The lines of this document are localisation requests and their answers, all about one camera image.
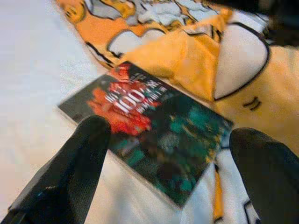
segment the book cover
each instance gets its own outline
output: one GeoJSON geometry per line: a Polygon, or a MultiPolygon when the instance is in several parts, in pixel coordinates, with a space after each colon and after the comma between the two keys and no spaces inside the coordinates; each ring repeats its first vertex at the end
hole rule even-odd
{"type": "Polygon", "coordinates": [[[214,159],[232,122],[129,62],[58,106],[76,123],[100,115],[109,149],[182,207],[214,159]]]}

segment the book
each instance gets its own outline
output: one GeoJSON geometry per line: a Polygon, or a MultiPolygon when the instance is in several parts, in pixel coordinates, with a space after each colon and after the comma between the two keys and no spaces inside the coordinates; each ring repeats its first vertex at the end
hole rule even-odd
{"type": "Polygon", "coordinates": [[[76,123],[109,121],[108,149],[154,191],[182,208],[233,123],[130,62],[58,106],[76,123]]]}

